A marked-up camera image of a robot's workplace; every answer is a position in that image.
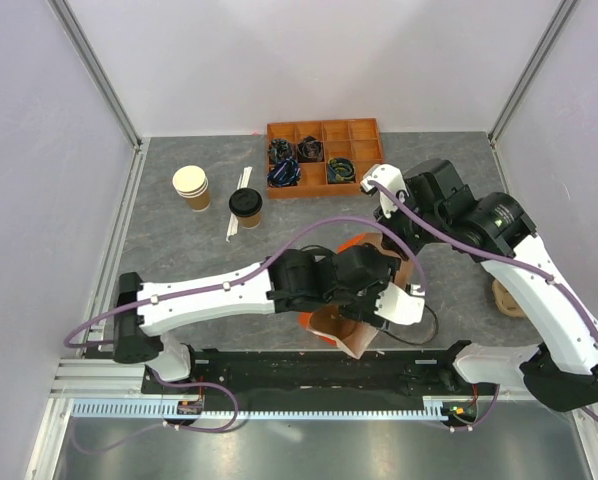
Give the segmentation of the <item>orange paper bag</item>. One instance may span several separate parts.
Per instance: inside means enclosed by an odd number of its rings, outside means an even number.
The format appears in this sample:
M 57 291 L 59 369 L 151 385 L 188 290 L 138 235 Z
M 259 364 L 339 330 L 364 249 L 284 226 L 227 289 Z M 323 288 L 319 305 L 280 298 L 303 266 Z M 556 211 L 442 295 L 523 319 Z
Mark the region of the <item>orange paper bag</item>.
M 398 258 L 396 253 L 390 252 L 381 246 L 380 234 L 370 232 L 356 235 L 346 241 L 338 247 L 338 253 L 357 245 L 372 245 L 377 247 L 381 253 Z M 402 260 L 394 279 L 395 285 L 402 290 L 411 287 L 412 285 L 409 285 L 408 282 L 413 270 L 414 265 L 411 261 Z M 382 330 L 389 337 L 408 346 L 420 347 L 429 344 L 439 332 L 439 319 L 436 312 L 425 304 L 423 304 L 423 310 L 420 313 L 420 320 L 417 322 L 410 320 L 405 324 L 397 322 L 398 326 L 411 327 L 416 323 L 421 323 L 425 313 L 429 314 L 431 318 L 428 333 L 419 340 L 415 340 L 412 337 L 410 339 L 403 339 L 392 334 L 392 332 L 386 332 L 391 325 L 395 325 L 394 323 L 388 323 L 385 327 L 374 327 L 368 323 L 350 319 L 340 313 L 339 306 L 326 306 L 314 313 L 300 313 L 298 322 L 306 331 L 320 337 L 329 345 L 335 346 L 352 358 L 360 359 L 372 340 Z

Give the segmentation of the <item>single brown paper cup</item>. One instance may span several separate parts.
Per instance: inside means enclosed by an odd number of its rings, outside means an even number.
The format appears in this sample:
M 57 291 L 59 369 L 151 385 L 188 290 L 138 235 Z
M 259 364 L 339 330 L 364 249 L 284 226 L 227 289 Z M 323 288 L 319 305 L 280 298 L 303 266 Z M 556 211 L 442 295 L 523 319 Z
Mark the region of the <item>single brown paper cup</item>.
M 253 228 L 256 228 L 261 223 L 262 212 L 258 211 L 252 215 L 247 215 L 247 216 L 236 215 L 236 218 L 238 221 L 238 225 L 241 228 L 253 229 Z

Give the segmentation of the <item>black cup lid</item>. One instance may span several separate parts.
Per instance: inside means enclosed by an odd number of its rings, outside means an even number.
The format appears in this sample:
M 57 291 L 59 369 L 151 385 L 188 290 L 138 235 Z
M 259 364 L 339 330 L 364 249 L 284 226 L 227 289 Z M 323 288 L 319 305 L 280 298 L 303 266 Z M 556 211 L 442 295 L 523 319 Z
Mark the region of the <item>black cup lid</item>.
M 243 192 L 245 198 L 243 199 L 240 215 L 247 216 L 260 211 L 263 206 L 263 199 L 260 193 L 249 187 L 244 188 Z

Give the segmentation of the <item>stack of paper cups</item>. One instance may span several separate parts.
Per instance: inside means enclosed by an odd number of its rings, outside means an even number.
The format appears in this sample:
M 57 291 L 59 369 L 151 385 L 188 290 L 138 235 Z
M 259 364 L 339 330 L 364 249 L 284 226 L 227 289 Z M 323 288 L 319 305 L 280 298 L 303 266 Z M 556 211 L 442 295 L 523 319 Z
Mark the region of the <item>stack of paper cups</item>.
M 201 212 L 210 206 L 209 182 L 201 167 L 188 165 L 178 169 L 172 177 L 172 185 L 192 210 Z

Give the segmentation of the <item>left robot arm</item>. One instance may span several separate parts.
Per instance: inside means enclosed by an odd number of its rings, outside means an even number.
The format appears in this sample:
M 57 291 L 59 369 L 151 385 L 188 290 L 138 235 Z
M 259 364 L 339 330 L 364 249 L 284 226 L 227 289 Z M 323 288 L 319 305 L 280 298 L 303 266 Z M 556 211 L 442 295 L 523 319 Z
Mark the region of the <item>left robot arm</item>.
M 189 281 L 154 283 L 138 273 L 118 279 L 112 359 L 143 364 L 177 393 L 198 382 L 191 347 L 171 332 L 185 325 L 246 314 L 314 313 L 339 306 L 357 321 L 382 326 L 375 303 L 401 261 L 371 244 L 339 253 L 323 247 L 288 249 L 277 259 Z

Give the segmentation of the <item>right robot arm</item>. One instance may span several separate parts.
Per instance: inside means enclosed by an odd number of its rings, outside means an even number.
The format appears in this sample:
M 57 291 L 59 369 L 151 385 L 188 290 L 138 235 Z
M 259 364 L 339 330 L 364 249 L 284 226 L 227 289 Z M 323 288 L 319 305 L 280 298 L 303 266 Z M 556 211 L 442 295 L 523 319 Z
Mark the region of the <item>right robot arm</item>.
M 446 243 L 467 253 L 512 296 L 541 337 L 526 347 L 463 346 L 437 368 L 446 392 L 490 383 L 526 391 L 568 412 L 598 403 L 598 320 L 560 273 L 534 222 L 510 195 L 476 198 L 449 160 L 427 160 L 407 172 L 379 164 L 361 182 L 378 194 L 378 222 L 415 257 Z

